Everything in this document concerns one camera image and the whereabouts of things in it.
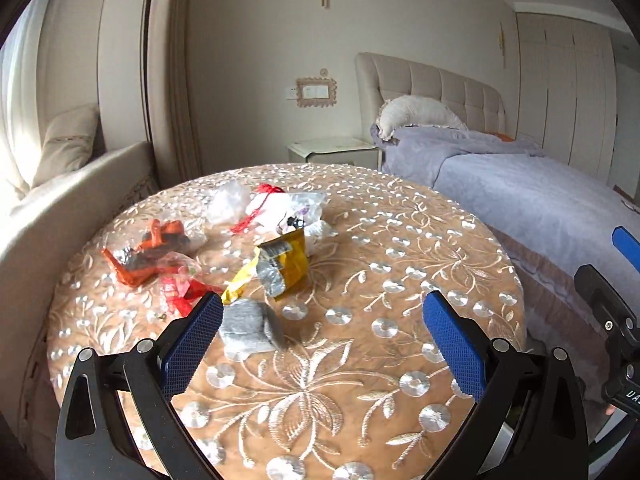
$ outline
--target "floral pattern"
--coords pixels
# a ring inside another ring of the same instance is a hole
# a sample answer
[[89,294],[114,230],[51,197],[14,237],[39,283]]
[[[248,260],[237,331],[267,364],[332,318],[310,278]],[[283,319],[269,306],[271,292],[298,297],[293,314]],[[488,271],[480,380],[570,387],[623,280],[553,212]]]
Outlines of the floral pattern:
[[[49,318],[51,380],[62,402],[78,351],[128,351],[171,321],[157,283],[118,284],[100,256],[121,248],[152,218],[206,216],[215,188],[232,179],[285,190],[322,190],[335,236],[311,257],[306,282],[266,301],[283,321],[287,349],[225,354],[215,338],[187,392],[172,400],[208,459],[226,478],[421,476],[472,406],[421,319],[440,290],[490,337],[524,344],[522,288],[495,237],[475,216],[425,186],[351,166],[279,165],[200,178],[161,191],[118,216],[68,265]],[[223,285],[262,237],[206,226],[196,259]],[[121,400],[149,465],[162,470],[128,394]]]

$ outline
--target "red string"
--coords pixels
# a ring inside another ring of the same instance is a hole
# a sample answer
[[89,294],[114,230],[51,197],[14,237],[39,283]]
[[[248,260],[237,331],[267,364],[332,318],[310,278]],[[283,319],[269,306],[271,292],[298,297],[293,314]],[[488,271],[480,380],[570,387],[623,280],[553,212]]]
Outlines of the red string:
[[271,193],[284,193],[284,190],[282,188],[278,186],[272,186],[271,184],[260,184],[260,186],[257,187],[256,191],[258,192],[258,194],[266,193],[267,196],[264,197],[262,203],[256,209],[254,209],[250,215],[245,216],[241,221],[239,221],[231,228],[231,232],[233,234],[237,235],[238,233],[241,233],[242,231],[247,229],[249,225],[251,225],[251,222],[253,222],[255,218],[260,214],[260,209],[262,209],[264,203],[267,202],[267,199],[269,198],[269,195]]

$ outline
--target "tufted headboard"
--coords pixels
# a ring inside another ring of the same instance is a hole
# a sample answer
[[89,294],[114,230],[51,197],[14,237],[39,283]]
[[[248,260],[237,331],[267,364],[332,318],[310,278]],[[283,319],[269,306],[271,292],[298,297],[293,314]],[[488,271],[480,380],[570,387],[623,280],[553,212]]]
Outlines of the tufted headboard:
[[506,132],[504,105],[498,91],[484,83],[399,57],[361,52],[356,55],[362,132],[376,121],[384,101],[422,95],[446,104],[470,130]]

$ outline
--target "orange and black toy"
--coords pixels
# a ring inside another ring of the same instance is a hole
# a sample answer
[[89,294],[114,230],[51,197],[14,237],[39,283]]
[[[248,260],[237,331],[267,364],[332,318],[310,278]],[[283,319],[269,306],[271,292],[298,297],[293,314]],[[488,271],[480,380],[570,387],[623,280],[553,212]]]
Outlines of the orange and black toy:
[[127,253],[124,263],[118,261],[107,248],[102,250],[102,254],[115,270],[120,283],[136,287],[156,274],[177,272],[173,267],[158,266],[158,260],[171,252],[184,253],[189,245],[190,240],[184,233],[182,222],[171,220],[162,224],[155,219],[142,235],[142,241]]

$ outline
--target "wardrobe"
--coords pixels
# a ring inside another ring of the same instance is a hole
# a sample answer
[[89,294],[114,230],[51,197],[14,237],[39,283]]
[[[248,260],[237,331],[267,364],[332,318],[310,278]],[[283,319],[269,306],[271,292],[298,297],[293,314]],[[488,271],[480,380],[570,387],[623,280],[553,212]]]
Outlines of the wardrobe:
[[516,138],[607,181],[616,134],[616,70],[609,31],[594,23],[518,13]]

